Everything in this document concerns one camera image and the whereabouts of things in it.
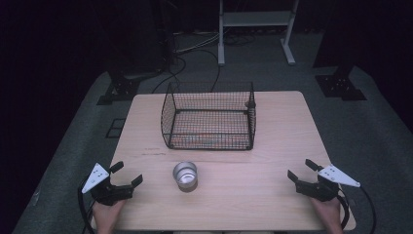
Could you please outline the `person's right hand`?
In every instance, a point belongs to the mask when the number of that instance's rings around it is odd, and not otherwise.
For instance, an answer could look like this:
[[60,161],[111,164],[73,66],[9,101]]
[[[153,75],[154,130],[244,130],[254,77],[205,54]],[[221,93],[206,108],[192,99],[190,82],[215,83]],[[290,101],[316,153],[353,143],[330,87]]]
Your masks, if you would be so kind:
[[310,201],[327,234],[344,234],[340,219],[340,202],[337,198],[325,202],[311,198]]

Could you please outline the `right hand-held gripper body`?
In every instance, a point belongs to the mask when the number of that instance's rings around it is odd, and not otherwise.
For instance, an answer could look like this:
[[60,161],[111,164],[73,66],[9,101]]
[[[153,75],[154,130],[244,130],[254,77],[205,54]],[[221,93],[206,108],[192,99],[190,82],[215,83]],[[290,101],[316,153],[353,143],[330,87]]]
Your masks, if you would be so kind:
[[360,187],[358,181],[333,165],[322,167],[322,170],[317,173],[318,180],[316,182],[308,182],[298,178],[298,181],[294,183],[296,192],[325,202],[338,196],[340,184]]

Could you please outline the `silver metal cup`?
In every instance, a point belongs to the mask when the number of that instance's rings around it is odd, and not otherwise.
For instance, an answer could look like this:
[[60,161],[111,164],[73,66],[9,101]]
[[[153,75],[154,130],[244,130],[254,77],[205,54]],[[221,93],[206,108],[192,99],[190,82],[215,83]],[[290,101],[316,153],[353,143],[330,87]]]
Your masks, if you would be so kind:
[[172,171],[172,177],[183,192],[191,192],[198,184],[197,166],[193,162],[179,162]]

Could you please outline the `black wire mesh basket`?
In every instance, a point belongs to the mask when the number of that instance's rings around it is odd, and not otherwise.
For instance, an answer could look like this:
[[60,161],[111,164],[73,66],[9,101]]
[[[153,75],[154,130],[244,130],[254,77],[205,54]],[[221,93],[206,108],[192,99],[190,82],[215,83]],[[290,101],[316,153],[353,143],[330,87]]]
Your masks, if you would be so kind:
[[168,148],[250,150],[255,131],[252,83],[169,83],[161,114],[161,132]]

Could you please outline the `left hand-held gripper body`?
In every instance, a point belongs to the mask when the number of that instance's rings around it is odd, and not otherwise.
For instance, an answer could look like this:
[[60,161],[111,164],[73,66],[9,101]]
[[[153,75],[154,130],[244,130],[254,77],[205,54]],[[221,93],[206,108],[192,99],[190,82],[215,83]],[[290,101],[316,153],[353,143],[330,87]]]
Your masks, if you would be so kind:
[[99,163],[95,163],[85,184],[81,186],[83,194],[90,192],[97,202],[106,206],[112,206],[118,201],[131,198],[134,192],[131,184],[112,184],[110,177],[112,174],[109,169],[105,169]]

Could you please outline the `black floor stand base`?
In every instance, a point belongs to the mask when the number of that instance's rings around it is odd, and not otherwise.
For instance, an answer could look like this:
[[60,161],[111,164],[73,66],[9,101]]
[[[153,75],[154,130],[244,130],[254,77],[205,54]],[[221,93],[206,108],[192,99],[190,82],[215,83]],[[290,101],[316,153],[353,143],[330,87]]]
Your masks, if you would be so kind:
[[110,84],[103,96],[101,96],[97,105],[110,105],[114,101],[132,100],[137,94],[141,80],[128,78],[121,71],[108,71]]
[[357,89],[350,80],[352,66],[338,66],[333,74],[317,75],[316,80],[323,94],[327,98],[341,100],[366,100],[365,95]]

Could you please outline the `person's left hand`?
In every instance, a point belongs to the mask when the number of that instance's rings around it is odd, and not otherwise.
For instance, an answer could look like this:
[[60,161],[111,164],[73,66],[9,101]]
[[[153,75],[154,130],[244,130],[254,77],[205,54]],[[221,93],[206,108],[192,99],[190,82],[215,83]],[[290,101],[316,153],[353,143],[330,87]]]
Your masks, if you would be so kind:
[[126,203],[126,200],[122,200],[112,206],[106,206],[99,202],[93,204],[93,216],[97,234],[113,233],[118,217]]

